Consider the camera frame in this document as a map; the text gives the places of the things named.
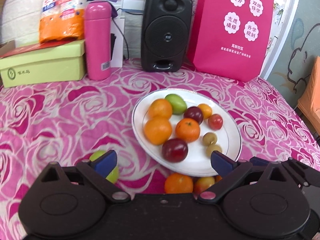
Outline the small tan longan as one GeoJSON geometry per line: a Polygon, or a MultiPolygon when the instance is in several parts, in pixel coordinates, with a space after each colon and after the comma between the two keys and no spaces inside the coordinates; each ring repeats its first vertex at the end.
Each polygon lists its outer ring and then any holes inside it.
{"type": "Polygon", "coordinates": [[[208,132],[202,137],[204,146],[215,145],[217,143],[217,135],[213,132],[208,132]]]}

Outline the tangerine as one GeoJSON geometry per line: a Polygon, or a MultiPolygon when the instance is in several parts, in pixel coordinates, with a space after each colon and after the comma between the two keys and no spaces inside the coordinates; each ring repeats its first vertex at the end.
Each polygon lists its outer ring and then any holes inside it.
{"type": "Polygon", "coordinates": [[[200,125],[192,118],[183,118],[175,127],[177,138],[185,142],[194,142],[200,137],[200,125]]]}

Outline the dark red plum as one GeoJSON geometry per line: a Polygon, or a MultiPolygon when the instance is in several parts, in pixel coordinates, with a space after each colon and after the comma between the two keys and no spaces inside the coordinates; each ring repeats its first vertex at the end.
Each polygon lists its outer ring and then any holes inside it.
{"type": "Polygon", "coordinates": [[[195,120],[199,125],[203,122],[203,113],[199,107],[192,106],[185,110],[183,114],[184,118],[189,118],[195,120]]]}
{"type": "Polygon", "coordinates": [[[187,143],[179,138],[169,139],[162,145],[162,157],[171,163],[182,162],[188,155],[187,143]]]}

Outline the large orange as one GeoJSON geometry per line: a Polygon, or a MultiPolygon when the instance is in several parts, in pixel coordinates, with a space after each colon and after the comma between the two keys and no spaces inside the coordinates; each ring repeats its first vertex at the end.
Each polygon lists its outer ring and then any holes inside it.
{"type": "Polygon", "coordinates": [[[171,137],[172,126],[168,119],[157,116],[146,122],[143,132],[150,143],[161,145],[171,137]]]}

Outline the green fruit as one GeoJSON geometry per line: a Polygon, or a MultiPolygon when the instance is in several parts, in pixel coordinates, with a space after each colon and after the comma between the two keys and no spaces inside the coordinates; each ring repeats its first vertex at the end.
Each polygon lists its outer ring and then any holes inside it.
{"type": "Polygon", "coordinates": [[[91,167],[106,180],[115,184],[119,178],[117,154],[114,150],[94,152],[89,160],[91,167]]]}
{"type": "Polygon", "coordinates": [[[171,104],[174,115],[182,115],[187,109],[186,102],[177,94],[168,94],[165,100],[171,104]]]}

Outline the orange behind right finger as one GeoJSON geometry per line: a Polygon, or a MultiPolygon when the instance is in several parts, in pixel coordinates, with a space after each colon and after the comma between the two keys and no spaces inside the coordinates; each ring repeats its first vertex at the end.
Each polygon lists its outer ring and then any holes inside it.
{"type": "Polygon", "coordinates": [[[215,176],[215,182],[219,182],[222,179],[222,177],[220,175],[215,176]]]}

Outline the small red fruit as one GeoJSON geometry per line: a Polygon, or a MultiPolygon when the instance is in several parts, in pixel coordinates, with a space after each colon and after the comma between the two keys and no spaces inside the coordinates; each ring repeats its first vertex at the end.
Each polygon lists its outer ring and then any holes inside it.
{"type": "Polygon", "coordinates": [[[214,130],[220,130],[223,126],[223,119],[219,114],[213,114],[208,118],[209,127],[214,130]]]}

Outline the small orange right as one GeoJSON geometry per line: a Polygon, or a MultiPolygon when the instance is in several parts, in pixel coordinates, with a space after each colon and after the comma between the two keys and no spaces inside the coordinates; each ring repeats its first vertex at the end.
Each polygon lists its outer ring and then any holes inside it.
{"type": "Polygon", "coordinates": [[[192,193],[193,179],[180,173],[173,173],[167,177],[164,183],[166,194],[192,193]]]}

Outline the dark red plum on plate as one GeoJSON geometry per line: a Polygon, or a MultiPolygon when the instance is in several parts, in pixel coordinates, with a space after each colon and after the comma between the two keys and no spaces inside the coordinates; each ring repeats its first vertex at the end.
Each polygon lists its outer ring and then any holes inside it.
{"type": "Polygon", "coordinates": [[[162,157],[171,163],[182,162],[188,155],[187,143],[179,138],[169,139],[162,145],[162,157]]]}

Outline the orange on plate far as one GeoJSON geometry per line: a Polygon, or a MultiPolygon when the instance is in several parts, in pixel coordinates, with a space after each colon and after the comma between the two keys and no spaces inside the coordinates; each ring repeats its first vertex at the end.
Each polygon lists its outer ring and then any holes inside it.
{"type": "Polygon", "coordinates": [[[166,99],[156,99],[152,102],[147,111],[148,117],[150,119],[155,118],[157,116],[170,119],[172,113],[172,105],[166,99]]]}

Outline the orange chair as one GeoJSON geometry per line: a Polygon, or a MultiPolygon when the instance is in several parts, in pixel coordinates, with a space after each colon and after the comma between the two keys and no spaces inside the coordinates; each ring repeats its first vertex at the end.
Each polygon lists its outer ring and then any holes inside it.
{"type": "Polygon", "coordinates": [[[313,69],[310,75],[309,82],[303,93],[298,99],[298,109],[303,115],[310,121],[313,128],[319,134],[320,119],[320,58],[317,56],[313,65],[313,69]]]}

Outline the white box behind thermos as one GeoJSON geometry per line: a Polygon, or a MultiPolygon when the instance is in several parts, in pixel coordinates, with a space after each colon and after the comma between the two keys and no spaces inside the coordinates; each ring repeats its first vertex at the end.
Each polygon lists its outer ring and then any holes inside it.
{"type": "Polygon", "coordinates": [[[111,21],[111,33],[116,36],[114,43],[111,67],[121,68],[123,66],[123,52],[124,52],[124,38],[122,34],[124,33],[125,27],[125,17],[116,17],[114,21],[111,21]]]}

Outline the red flat folder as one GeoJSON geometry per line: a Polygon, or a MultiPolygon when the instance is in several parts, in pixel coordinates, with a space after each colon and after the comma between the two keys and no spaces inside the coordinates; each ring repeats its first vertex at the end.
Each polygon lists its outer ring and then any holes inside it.
{"type": "Polygon", "coordinates": [[[10,56],[14,56],[14,55],[18,55],[18,54],[28,53],[31,51],[47,49],[47,48],[54,48],[54,47],[58,47],[58,46],[62,46],[62,45],[71,43],[73,41],[75,41],[75,40],[50,41],[50,42],[46,42],[46,43],[35,43],[35,44],[27,45],[27,46],[22,46],[22,47],[15,48],[15,49],[3,54],[1,56],[1,59],[6,58],[6,57],[10,57],[10,56]]]}

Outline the pink tote bag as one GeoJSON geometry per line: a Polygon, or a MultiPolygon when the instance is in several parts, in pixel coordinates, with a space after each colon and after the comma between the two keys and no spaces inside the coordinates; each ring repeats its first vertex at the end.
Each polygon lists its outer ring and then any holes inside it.
{"type": "Polygon", "coordinates": [[[247,82],[260,74],[274,0],[197,0],[188,60],[199,72],[247,82]]]}

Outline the paper cup pack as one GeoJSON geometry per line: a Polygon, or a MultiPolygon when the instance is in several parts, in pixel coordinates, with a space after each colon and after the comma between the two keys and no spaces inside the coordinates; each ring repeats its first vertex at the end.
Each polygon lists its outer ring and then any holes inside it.
{"type": "Polygon", "coordinates": [[[84,39],[87,0],[43,0],[39,23],[41,43],[84,39]]]}

